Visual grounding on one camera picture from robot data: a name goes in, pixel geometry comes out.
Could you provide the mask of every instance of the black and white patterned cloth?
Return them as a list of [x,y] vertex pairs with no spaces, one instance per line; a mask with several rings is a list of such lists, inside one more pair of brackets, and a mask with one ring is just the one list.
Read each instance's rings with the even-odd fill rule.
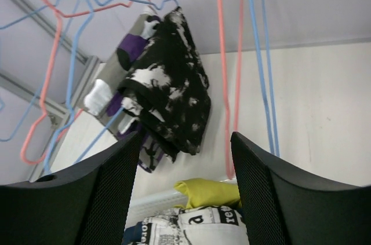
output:
[[141,223],[140,242],[130,245],[247,245],[242,216],[228,206],[168,209]]
[[209,80],[180,7],[164,17],[120,84],[122,106],[176,159],[200,152],[211,100]]

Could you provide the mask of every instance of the metal ceiling frame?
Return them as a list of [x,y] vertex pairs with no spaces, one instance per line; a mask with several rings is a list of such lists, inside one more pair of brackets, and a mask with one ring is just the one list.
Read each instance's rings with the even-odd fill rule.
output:
[[[32,3],[28,0],[11,0],[18,8],[20,8],[25,14],[29,14],[33,11],[35,11],[35,7],[32,5]],[[31,18],[45,31],[47,32],[50,37],[54,38],[55,32],[56,32],[56,26],[48,20],[42,13],[38,12],[31,16]],[[71,53],[72,49],[72,41],[65,37],[64,41],[61,44],[63,48],[65,48],[68,52]],[[75,108],[77,105],[77,102],[81,95],[83,95],[86,92],[87,86],[89,82],[91,82],[95,76],[95,73],[97,72],[99,65],[101,64],[101,61],[95,57],[95,56],[88,56],[86,53],[84,53],[81,49],[77,50],[77,60],[80,61],[84,66],[84,72],[82,74],[81,79],[79,80],[79,83],[74,91],[74,94],[72,96],[72,106]],[[11,74],[0,71],[0,86],[4,89],[12,92],[16,96],[30,102],[35,94],[35,89],[31,88],[21,80],[15,78]],[[49,118],[52,122],[52,128],[54,132],[61,128],[62,126],[66,125],[68,123],[68,120],[70,118],[70,113],[66,106],[64,104],[58,103],[55,100],[48,97],[45,101],[46,103],[46,109],[49,114]],[[50,166],[53,164],[56,155],[58,153],[58,150],[63,143],[63,140],[65,136],[59,141],[59,143],[55,146],[51,158],[50,158]],[[40,156],[43,154],[43,152],[48,148],[49,142],[52,139],[52,135],[49,137],[49,140],[43,150],[40,151]],[[43,164],[40,163],[38,165],[35,165],[30,172],[29,180],[35,181],[39,177],[41,177],[44,174],[43,170]]]

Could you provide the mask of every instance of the blue clothes hanger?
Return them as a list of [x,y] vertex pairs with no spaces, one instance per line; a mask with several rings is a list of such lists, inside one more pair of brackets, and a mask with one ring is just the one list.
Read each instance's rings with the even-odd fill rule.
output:
[[[75,34],[74,40],[72,42],[72,51],[71,51],[71,59],[70,59],[70,71],[69,71],[69,74],[68,74],[68,83],[67,83],[67,92],[66,92],[66,107],[67,107],[67,109],[70,112],[70,118],[69,118],[68,123],[65,126],[59,128],[53,134],[53,137],[52,137],[52,140],[50,142],[48,151],[46,153],[46,157],[45,157],[45,159],[43,161],[43,167],[44,167],[44,171],[45,171],[46,174],[49,174],[50,173],[49,159],[50,159],[51,153],[53,151],[53,148],[54,148],[54,146],[56,144],[56,141],[57,141],[57,138],[58,138],[59,133],[61,131],[63,131],[65,128],[69,127],[74,122],[74,109],[73,109],[73,107],[71,105],[71,97],[72,97],[72,86],[73,86],[73,79],[74,79],[74,67],[75,67],[75,59],[76,59],[77,46],[78,46],[79,38],[80,38],[80,36],[82,34],[82,31],[86,28],[86,26],[90,23],[90,21],[92,20],[92,18],[94,16],[94,9],[93,9],[93,6],[92,6],[90,0],[85,0],[85,1],[88,4],[90,13],[88,15],[88,18],[79,27],[77,33]],[[106,6],[110,2],[112,2],[113,0],[106,0],[103,3],[101,3],[99,0],[94,0],[94,1],[99,6]],[[175,2],[175,4],[177,6],[179,5],[179,3],[178,3],[177,0],[163,0],[161,2],[161,5],[160,6],[156,5],[155,3],[148,2],[148,1],[142,1],[142,0],[128,0],[128,1],[132,1],[132,2],[135,2],[135,3],[143,3],[143,4],[146,4],[146,5],[152,5],[157,10],[162,10],[163,7],[164,7],[164,5],[165,5],[165,3],[169,2],[169,1]],[[91,149],[91,147],[95,145],[95,143],[97,142],[97,140],[107,130],[107,128],[116,120],[116,118],[119,116],[119,114],[122,111],[123,111],[123,108],[120,108],[118,110],[118,112],[111,118],[111,120],[107,123],[107,125],[104,127],[104,129],[97,135],[97,137],[92,141],[92,143],[90,143],[90,145],[78,157],[78,159],[75,161],[75,163],[79,162],[89,152],[89,150]]]
[[272,115],[273,115],[273,125],[274,125],[274,134],[275,134],[274,141],[273,141],[273,136],[272,136],[270,108],[269,108],[269,105],[268,105],[267,91],[266,91],[266,88],[265,88],[263,61],[262,61],[262,58],[261,58],[261,49],[260,49],[259,33],[258,33],[258,29],[257,29],[257,21],[256,21],[256,16],[255,16],[254,0],[249,0],[249,7],[250,7],[250,15],[251,15],[251,22],[252,22],[252,27],[253,27],[256,57],[257,57],[258,70],[259,70],[261,95],[263,96],[265,118],[267,120],[267,131],[268,131],[268,140],[269,140],[269,145],[270,145],[270,151],[274,155],[280,156],[279,145],[278,145],[277,119],[276,119],[276,113],[275,113],[275,101],[274,101],[272,66],[271,66],[269,36],[268,36],[268,24],[267,24],[267,15],[266,15],[266,12],[265,12],[265,0],[261,0],[261,2],[262,2],[262,7],[263,7],[265,49],[266,49],[266,52],[267,52],[268,77],[269,77],[269,84],[270,84],[270,98],[271,98],[271,104],[272,104]]
[[[55,6],[57,6],[59,3],[60,3],[61,0],[57,0],[56,3],[55,3]],[[74,10],[72,11],[72,13],[75,13],[77,11],[77,8],[80,4],[80,0],[76,0],[76,4],[75,4],[75,7],[74,7]],[[22,20],[36,14],[37,12],[40,12],[44,9],[46,9],[48,6],[42,6],[41,8],[35,10],[34,12],[31,12],[13,22],[10,22],[9,24],[5,25],[5,26],[2,26],[0,27],[0,30],[4,30],[6,28],[9,28],[15,24],[17,24],[18,22],[21,22]],[[57,51],[59,50],[59,47],[61,45],[61,43],[63,43],[64,41],[64,38],[66,37],[67,35],[67,32],[68,30],[70,29],[70,26],[71,26],[71,22],[72,22],[73,18],[70,18],[67,25],[66,25],[66,29],[64,30],[63,32],[63,35],[61,36],[61,40],[59,42],[59,46],[58,46],[58,49]],[[18,124],[16,125],[16,127],[14,128],[13,132],[10,134],[10,136],[8,138],[0,138],[0,142],[8,142],[10,141],[11,139],[14,138],[14,136],[17,134],[19,128],[21,127],[21,125],[23,124],[24,120],[26,119],[26,116],[28,115],[28,113],[31,111],[31,108],[32,106],[34,105],[36,99],[39,97],[40,93],[41,93],[41,90],[42,90],[42,86],[43,86],[43,83],[44,83],[44,80],[42,81],[40,87],[37,89],[37,91],[35,92],[35,95],[33,96],[33,98],[31,99],[30,101],[30,104],[28,105],[27,109],[24,111],[24,113],[22,114],[22,117],[21,119],[19,120]]]
[[[0,40],[0,70],[1,70],[1,40]],[[5,102],[0,96],[0,112],[5,108]]]
[[261,0],[261,7],[263,11],[265,52],[267,54],[267,67],[268,67],[269,90],[270,90],[270,98],[271,98],[271,106],[272,106],[275,154],[276,156],[280,157],[281,154],[279,152],[279,138],[278,138],[278,129],[277,129],[276,106],[275,106],[275,101],[274,101],[274,84],[273,84],[273,72],[272,72],[272,64],[271,64],[271,49],[270,49],[270,44],[269,44],[268,21],[267,21],[267,13],[265,10],[265,0]]

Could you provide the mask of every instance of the purple fabric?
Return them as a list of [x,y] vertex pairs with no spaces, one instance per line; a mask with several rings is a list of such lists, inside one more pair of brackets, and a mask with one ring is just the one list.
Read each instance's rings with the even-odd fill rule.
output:
[[127,34],[118,47],[128,53],[132,63],[142,54],[147,43],[148,40],[139,35]]
[[109,105],[107,106],[106,113],[108,116],[114,116],[117,113],[117,111],[121,108],[122,100],[123,96],[121,95],[121,93],[116,92]]
[[161,22],[161,18],[158,15],[152,15],[147,17],[147,22],[152,22],[154,20]]
[[142,162],[142,160],[138,160],[138,166],[139,167],[141,167],[143,170],[145,170],[146,172],[148,172],[148,173],[152,173],[153,171],[150,169],[150,168],[148,168],[146,165],[143,165],[143,162]]
[[162,152],[159,156],[158,156],[158,158],[157,158],[157,161],[158,162],[160,162],[161,161],[161,159],[162,159],[162,157],[163,157],[163,155],[164,155],[164,153]]
[[148,140],[149,137],[150,137],[150,135],[148,133],[146,135],[144,135],[142,145],[144,145],[147,142],[147,140]]

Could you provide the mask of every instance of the clothes hanger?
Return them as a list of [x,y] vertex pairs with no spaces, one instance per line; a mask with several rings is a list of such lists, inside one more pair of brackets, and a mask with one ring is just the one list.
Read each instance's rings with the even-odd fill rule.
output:
[[[234,111],[234,131],[238,130],[238,116],[239,116],[239,97],[241,86],[241,66],[242,66],[242,38],[243,38],[243,0],[240,0],[239,8],[239,30],[238,30],[238,52],[237,52],[237,79],[236,79],[236,95],[235,95],[235,111]],[[227,60],[225,54],[225,37],[224,37],[224,18],[223,18],[223,0],[217,0],[218,17],[219,17],[219,38],[220,38],[220,57],[223,77],[223,100],[225,106],[225,129],[224,129],[224,143],[225,143],[225,172],[227,177],[231,180],[234,175],[234,166],[231,163],[230,153],[230,104],[228,100],[228,80],[227,80]]]
[[[58,4],[60,3],[60,1],[61,1],[61,0],[57,0],[57,1],[56,1],[56,3],[55,3],[55,7],[58,6]],[[78,8],[79,4],[80,4],[80,0],[76,0],[76,4],[75,4],[74,9],[73,9],[73,11],[72,11],[73,13],[75,13],[75,12],[77,11],[77,8]],[[28,18],[28,17],[30,17],[30,16],[36,14],[37,12],[40,12],[40,11],[46,9],[47,7],[48,7],[48,6],[42,6],[41,8],[35,10],[34,12],[31,12],[31,13],[29,13],[29,14],[27,14],[27,15],[25,15],[25,16],[23,16],[23,17],[17,19],[17,20],[15,20],[15,21],[13,21],[13,22],[10,22],[9,24],[7,24],[7,25],[5,25],[5,26],[0,27],[0,30],[7,29],[7,28],[9,28],[9,27],[11,27],[11,26],[13,26],[13,25],[15,25],[15,24],[17,24],[17,23],[23,21],[24,19],[26,19],[26,18]],[[69,19],[69,21],[68,21],[68,23],[67,23],[67,25],[66,25],[66,29],[64,30],[64,33],[63,33],[63,35],[62,35],[62,37],[61,37],[61,41],[60,41],[60,43],[59,43],[59,46],[58,46],[58,48],[57,48],[58,50],[59,50],[60,44],[64,41],[64,38],[66,37],[68,30],[70,29],[71,22],[72,22],[72,19]],[[0,142],[8,142],[8,141],[10,141],[11,139],[13,139],[14,136],[17,134],[19,128],[21,127],[21,125],[23,124],[24,120],[26,119],[26,116],[27,116],[28,113],[31,111],[32,106],[34,105],[36,99],[39,97],[39,95],[40,95],[40,93],[41,93],[41,90],[42,90],[42,86],[43,86],[43,84],[44,84],[44,81],[45,81],[45,80],[43,80],[43,82],[41,83],[40,87],[39,87],[38,90],[35,92],[35,94],[34,94],[33,98],[31,99],[31,101],[30,101],[30,103],[29,103],[27,109],[26,109],[26,110],[24,111],[24,113],[22,114],[22,116],[21,116],[21,118],[20,118],[18,124],[16,125],[16,127],[14,128],[14,130],[12,131],[12,133],[10,134],[10,136],[7,137],[7,138],[0,138]]]
[[[234,168],[230,163],[230,107],[228,101],[228,86],[227,86],[227,65],[225,58],[225,39],[224,39],[224,21],[223,21],[223,0],[217,0],[218,14],[219,14],[219,34],[220,34],[220,55],[222,62],[222,73],[223,73],[223,99],[226,112],[226,123],[225,123],[225,170],[229,179],[234,176]],[[274,102],[274,89],[273,89],[273,79],[272,79],[272,68],[271,68],[271,58],[270,58],[270,46],[269,46],[269,36],[267,27],[267,18],[265,13],[265,0],[262,0],[263,7],[263,22],[264,22],[264,32],[265,32],[265,42],[266,42],[266,52],[267,52],[267,65],[268,65],[268,77],[270,83],[270,97],[272,103],[272,115],[273,115],[273,127],[274,127],[274,143],[271,130],[271,119],[270,119],[270,109],[267,100],[267,92],[265,88],[263,63],[261,59],[261,50],[259,44],[259,34],[257,32],[257,23],[254,11],[253,0],[249,0],[250,5],[250,15],[253,24],[253,32],[255,39],[255,48],[257,54],[257,62],[259,69],[259,78],[261,93],[263,96],[265,117],[267,120],[267,131],[268,140],[270,143],[271,153],[277,154],[279,156],[279,144],[278,144],[278,131],[277,131],[277,117],[275,113],[275,102]],[[239,37],[238,37],[238,59],[237,59],[237,79],[236,79],[236,95],[235,95],[235,115],[234,115],[234,130],[238,129],[238,116],[239,116],[239,96],[240,96],[240,86],[241,86],[241,67],[242,67],[242,35],[243,35],[243,0],[240,0],[240,11],[239,11]]]
[[263,11],[265,52],[267,54],[267,67],[268,67],[268,78],[269,78],[269,91],[270,91],[271,106],[272,106],[275,154],[276,156],[280,157],[281,154],[279,152],[276,105],[275,105],[275,100],[274,100],[274,86],[273,86],[274,84],[273,84],[273,72],[272,72],[272,64],[271,64],[271,49],[270,49],[270,44],[269,44],[268,21],[267,21],[267,13],[265,10],[265,0],[261,0],[261,8]]
[[[59,10],[57,10],[48,0],[42,0],[44,3],[46,3],[47,5],[48,5],[48,7],[50,7],[50,8],[52,8],[53,9],[53,11],[54,11],[54,14],[58,17],[60,17],[60,16],[63,16],[62,14],[60,14],[60,11]],[[71,96],[72,96],[72,84],[73,84],[73,77],[74,77],[74,62],[75,62],[75,56],[76,56],[76,50],[77,50],[77,43],[78,43],[78,39],[79,39],[79,37],[80,37],[80,35],[81,35],[81,32],[85,29],[85,27],[86,27],[86,25],[91,21],[91,19],[93,18],[93,13],[94,13],[94,9],[93,9],[93,7],[92,7],[92,5],[91,5],[91,3],[90,3],[90,1],[89,0],[85,0],[86,1],[86,3],[88,4],[88,6],[89,6],[89,9],[90,9],[90,11],[89,12],[87,12],[88,14],[89,14],[89,16],[88,16],[88,18],[84,21],[84,23],[79,27],[79,30],[77,31],[77,33],[75,34],[75,38],[74,38],[74,41],[73,41],[73,43],[72,43],[72,51],[71,51],[71,62],[70,62],[70,72],[69,72],[69,76],[68,76],[68,85],[67,85],[67,93],[66,93],[66,106],[67,106],[67,108],[68,108],[68,110],[69,110],[69,112],[71,113],[71,115],[70,115],[70,120],[69,120],[69,122],[67,123],[67,125],[65,125],[65,126],[63,126],[62,128],[60,128],[60,129],[58,129],[58,130],[56,130],[56,132],[54,133],[54,135],[53,135],[53,138],[52,138],[52,141],[51,141],[51,143],[50,143],[50,145],[49,145],[49,148],[48,148],[48,151],[47,151],[47,153],[46,153],[46,157],[45,157],[45,160],[44,160],[44,169],[45,169],[45,171],[46,171],[46,173],[50,173],[50,168],[49,168],[49,163],[48,163],[48,161],[49,161],[49,158],[50,158],[50,154],[51,154],[51,152],[52,152],[52,150],[53,150],[53,147],[54,147],[54,145],[55,145],[55,143],[56,143],[56,140],[57,140],[57,136],[58,136],[58,134],[62,131],[62,130],[64,130],[64,129],[66,129],[68,126],[70,126],[71,124],[72,124],[72,122],[74,121],[73,120],[73,113],[74,113],[74,110],[73,110],[73,108],[72,108],[72,106],[71,106]],[[98,5],[101,5],[101,6],[106,6],[108,3],[110,3],[111,1],[113,1],[113,0],[107,0],[107,1],[105,1],[104,3],[101,3],[101,2],[99,2],[99,0],[94,0],[95,2],[97,2],[98,3]],[[138,3],[144,3],[144,4],[148,4],[148,5],[152,5],[152,6],[154,6],[154,8],[156,8],[156,9],[158,9],[158,10],[161,10],[162,8],[163,8],[163,6],[164,6],[164,4],[166,3],[166,2],[169,2],[169,1],[174,1],[175,3],[176,3],[176,5],[178,6],[179,4],[178,4],[178,2],[176,1],[176,0],[163,0],[162,1],[162,3],[161,3],[161,6],[159,7],[159,6],[157,6],[156,4],[154,4],[154,3],[152,3],[152,2],[150,2],[150,1],[141,1],[141,0],[130,0],[130,2],[127,4],[127,5],[125,5],[125,4],[121,4],[121,5],[123,5],[123,6],[126,6],[127,8],[128,7],[130,7],[131,5],[132,5],[132,3],[133,2],[138,2]],[[58,30],[57,30],[57,33],[56,33],[56,35],[55,35],[55,38],[57,39],[58,38]],[[83,152],[83,154],[81,155],[82,157],[84,156],[84,155],[86,155],[86,153],[88,152],[88,149],[90,149],[92,146],[93,146],[93,144],[96,142],[96,140],[102,135],[102,133],[107,129],[107,127],[109,127],[110,125],[111,125],[111,123],[115,120],[115,118],[117,118],[117,116],[119,115],[119,112],[117,112],[113,117],[112,117],[112,119],[109,121],[109,123],[106,125],[106,127],[102,130],[102,132],[94,139],[94,141],[88,146],[88,148],[87,148],[87,150],[86,151],[84,151]],[[37,125],[37,122],[39,122],[40,121],[40,119],[39,120],[37,120],[32,126],[31,126],[31,130],[30,130],[30,132],[29,132],[29,135],[27,136],[27,138],[26,138],[26,140],[25,140],[25,144],[24,144],[24,148],[27,148],[27,145],[28,145],[28,143],[29,143],[29,140],[30,140],[30,138],[32,137],[32,135],[33,135],[33,132],[34,132],[34,129],[35,129],[35,125]]]
[[270,143],[270,150],[276,156],[279,156],[279,146],[278,146],[278,132],[277,132],[277,121],[276,121],[276,114],[275,114],[275,102],[274,102],[274,89],[273,89],[273,78],[272,78],[272,67],[271,67],[271,56],[270,56],[270,47],[269,47],[269,36],[268,36],[268,25],[267,25],[267,16],[265,13],[265,0],[261,0],[262,3],[262,10],[263,10],[263,23],[264,23],[264,32],[265,32],[265,50],[267,53],[267,64],[268,64],[268,77],[270,82],[270,93],[271,93],[271,104],[272,104],[272,115],[273,115],[273,125],[274,125],[274,134],[275,134],[275,145],[273,143],[273,136],[271,130],[271,118],[270,118],[270,109],[268,106],[268,98],[267,92],[265,90],[265,80],[264,80],[264,71],[263,71],[263,61],[261,59],[261,50],[260,50],[260,41],[259,41],[259,32],[257,29],[257,22],[255,16],[255,8],[254,8],[254,0],[249,0],[250,5],[250,15],[251,15],[251,22],[253,27],[254,33],[254,42],[255,42],[255,50],[256,50],[256,57],[258,62],[258,69],[259,69],[259,77],[260,77],[260,86],[261,86],[261,94],[263,96],[264,108],[265,108],[265,117],[267,120],[267,129],[268,129],[268,139]]
[[40,105],[40,108],[41,108],[41,111],[42,111],[42,115],[31,125],[30,131],[28,132],[28,134],[26,136],[26,139],[25,139],[25,141],[22,145],[21,152],[20,152],[20,157],[21,157],[22,161],[24,161],[28,164],[37,164],[37,163],[42,161],[43,156],[41,158],[39,158],[37,161],[28,160],[27,157],[26,157],[26,152],[27,152],[28,145],[29,145],[29,143],[32,139],[32,136],[34,135],[35,129],[48,116],[48,112],[45,108],[45,98],[46,98],[46,95],[48,93],[49,83],[50,83],[50,79],[52,77],[52,71],[53,71],[54,62],[55,62],[56,51],[57,51],[57,48],[58,48],[58,45],[59,45],[60,35],[61,35],[62,27],[63,27],[62,17],[60,15],[60,13],[58,12],[58,10],[48,0],[45,0],[44,2],[48,5],[48,7],[51,8],[51,10],[53,10],[53,13],[54,13],[54,15],[57,19],[57,26],[56,26],[56,33],[54,35],[52,53],[50,55],[50,59],[49,59],[49,62],[48,62],[48,67],[46,69],[45,81],[44,81],[44,84],[43,84],[43,87],[42,87],[42,90],[41,90],[41,94],[40,94],[39,105]]
[[[0,40],[0,69],[1,69],[1,40]],[[5,102],[0,96],[0,112],[5,108]]]

